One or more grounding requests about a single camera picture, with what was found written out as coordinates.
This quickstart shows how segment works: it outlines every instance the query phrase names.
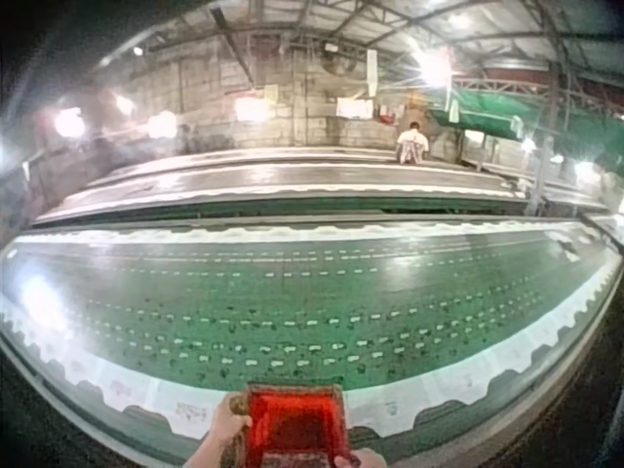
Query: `ceiling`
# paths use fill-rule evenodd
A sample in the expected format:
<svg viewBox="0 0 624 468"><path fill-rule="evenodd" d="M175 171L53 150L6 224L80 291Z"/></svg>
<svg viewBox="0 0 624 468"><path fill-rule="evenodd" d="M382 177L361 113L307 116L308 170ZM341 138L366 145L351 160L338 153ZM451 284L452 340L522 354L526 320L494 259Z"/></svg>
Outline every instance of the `ceiling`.
<svg viewBox="0 0 624 468"><path fill-rule="evenodd" d="M217 21L214 11L222 12ZM220 0L143 31L104 63L141 43L149 51L215 33L316 34L415 65L412 52L448 46L458 72L547 70L624 87L619 11L602 0Z"/></svg>

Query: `person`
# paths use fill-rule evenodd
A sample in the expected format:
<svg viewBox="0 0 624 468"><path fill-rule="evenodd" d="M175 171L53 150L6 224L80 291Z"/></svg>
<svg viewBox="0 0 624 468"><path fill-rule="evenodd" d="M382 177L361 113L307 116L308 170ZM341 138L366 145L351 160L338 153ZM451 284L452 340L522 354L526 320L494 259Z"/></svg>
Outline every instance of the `person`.
<svg viewBox="0 0 624 468"><path fill-rule="evenodd" d="M429 151L429 140L420 132L420 124L411 122L409 130L401 133L397 140L399 144L401 164L405 164L410 159L414 164L422 162L422 155Z"/></svg>
<svg viewBox="0 0 624 468"><path fill-rule="evenodd" d="M244 428L252 427L254 424L250 416L232 412L230 402L240 396L239 393L228 394L218 404L208 436L193 456L184 463L183 468L220 468L221 458L227 447ZM354 450L352 454L360 461L358 466L354 466L346 458L337 456L333 461L336 468L388 468L383 457L369 448Z"/></svg>

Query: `white shirt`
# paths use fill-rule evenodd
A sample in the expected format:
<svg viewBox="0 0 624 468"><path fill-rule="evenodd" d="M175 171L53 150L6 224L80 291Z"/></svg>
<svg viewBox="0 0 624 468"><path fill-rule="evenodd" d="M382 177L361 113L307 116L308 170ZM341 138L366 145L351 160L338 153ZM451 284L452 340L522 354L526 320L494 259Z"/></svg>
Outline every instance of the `white shirt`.
<svg viewBox="0 0 624 468"><path fill-rule="evenodd" d="M399 135L397 143L404 143L406 141L413 141L417 145L422 146L423 151L429 151L429 140L417 129L410 129Z"/></svg>

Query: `hand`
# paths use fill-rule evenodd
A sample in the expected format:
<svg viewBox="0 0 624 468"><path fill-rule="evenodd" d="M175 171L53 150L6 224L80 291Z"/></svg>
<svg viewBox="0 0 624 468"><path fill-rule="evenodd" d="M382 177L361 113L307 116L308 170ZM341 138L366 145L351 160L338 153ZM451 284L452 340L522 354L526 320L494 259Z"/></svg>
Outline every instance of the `hand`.
<svg viewBox="0 0 624 468"><path fill-rule="evenodd" d="M239 393L228 394L214 410L213 424L208 433L208 439L212 442L227 446L244 427L252 427L251 416L234 414L230 408L230 401L240 396Z"/></svg>
<svg viewBox="0 0 624 468"><path fill-rule="evenodd" d="M360 460L359 468L388 468L386 460L383 459L378 453L375 453L370 448L363 448L362 450L352 451L351 454ZM336 468L358 468L351 464L349 460L341 456L337 456L333 461Z"/></svg>

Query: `brick wall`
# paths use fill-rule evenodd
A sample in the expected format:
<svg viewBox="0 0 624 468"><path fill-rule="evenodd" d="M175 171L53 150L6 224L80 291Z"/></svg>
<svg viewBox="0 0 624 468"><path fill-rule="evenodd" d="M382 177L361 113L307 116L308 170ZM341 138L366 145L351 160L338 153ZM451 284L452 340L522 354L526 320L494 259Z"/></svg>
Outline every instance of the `brick wall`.
<svg viewBox="0 0 624 468"><path fill-rule="evenodd" d="M327 72L322 60L300 50L245 54L256 83L252 92L241 65L222 38L169 48L144 58L113 62L100 83L136 103L138 120L162 110L188 126L191 152L267 146L342 145L391 148L397 130L377 121L350 121L335 116L336 99L366 88L362 64L343 75ZM236 98L263 97L277 85L272 115L263 123L236 118ZM396 97L380 94L378 103Z"/></svg>

